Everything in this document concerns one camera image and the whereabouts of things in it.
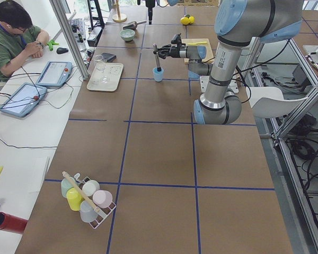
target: green bowl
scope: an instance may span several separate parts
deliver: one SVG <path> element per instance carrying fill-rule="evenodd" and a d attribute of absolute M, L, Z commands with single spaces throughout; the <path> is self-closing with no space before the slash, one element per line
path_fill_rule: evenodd
<path fill-rule="evenodd" d="M 133 40 L 135 35 L 136 35 L 136 32 L 132 29 L 125 29 L 120 31 L 120 37 L 122 37 L 124 41 Z"/>

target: computer mouse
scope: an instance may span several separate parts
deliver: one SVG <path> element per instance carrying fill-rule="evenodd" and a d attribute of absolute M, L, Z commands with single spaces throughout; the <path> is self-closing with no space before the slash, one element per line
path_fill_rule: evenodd
<path fill-rule="evenodd" d="M 63 53 L 66 53 L 66 52 L 68 52 L 67 48 L 58 48 L 57 49 L 57 54 L 63 54 Z"/>

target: black hair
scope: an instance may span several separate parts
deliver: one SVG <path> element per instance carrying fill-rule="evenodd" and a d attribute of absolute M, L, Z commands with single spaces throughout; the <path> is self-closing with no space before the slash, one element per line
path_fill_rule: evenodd
<path fill-rule="evenodd" d="M 30 28 L 32 20 L 27 11 L 17 2 L 6 0 L 0 3 L 0 21 L 13 28 Z"/>

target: yellow fruit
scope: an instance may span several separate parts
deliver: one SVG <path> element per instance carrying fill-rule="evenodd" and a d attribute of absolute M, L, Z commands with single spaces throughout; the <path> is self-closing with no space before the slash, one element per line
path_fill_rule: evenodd
<path fill-rule="evenodd" d="M 190 16 L 190 17 L 189 17 L 189 20 L 190 20 L 190 24 L 193 24 L 193 23 L 195 22 L 195 17 Z"/>
<path fill-rule="evenodd" d="M 182 23 L 183 25 L 188 25 L 190 23 L 190 19 L 188 17 L 182 17 L 180 19 L 180 23 Z"/>

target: hand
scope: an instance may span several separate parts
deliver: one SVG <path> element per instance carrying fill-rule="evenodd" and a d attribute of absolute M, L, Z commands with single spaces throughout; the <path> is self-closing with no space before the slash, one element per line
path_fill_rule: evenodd
<path fill-rule="evenodd" d="M 40 45 L 39 42 L 35 41 L 35 42 L 31 42 L 28 43 L 24 49 L 24 51 L 29 55 L 35 55 L 37 53 L 39 53 L 40 51 L 42 51 L 42 46 Z"/>
<path fill-rule="evenodd" d="M 43 49 L 41 48 L 39 52 L 32 55 L 32 58 L 40 58 L 43 56 Z"/>

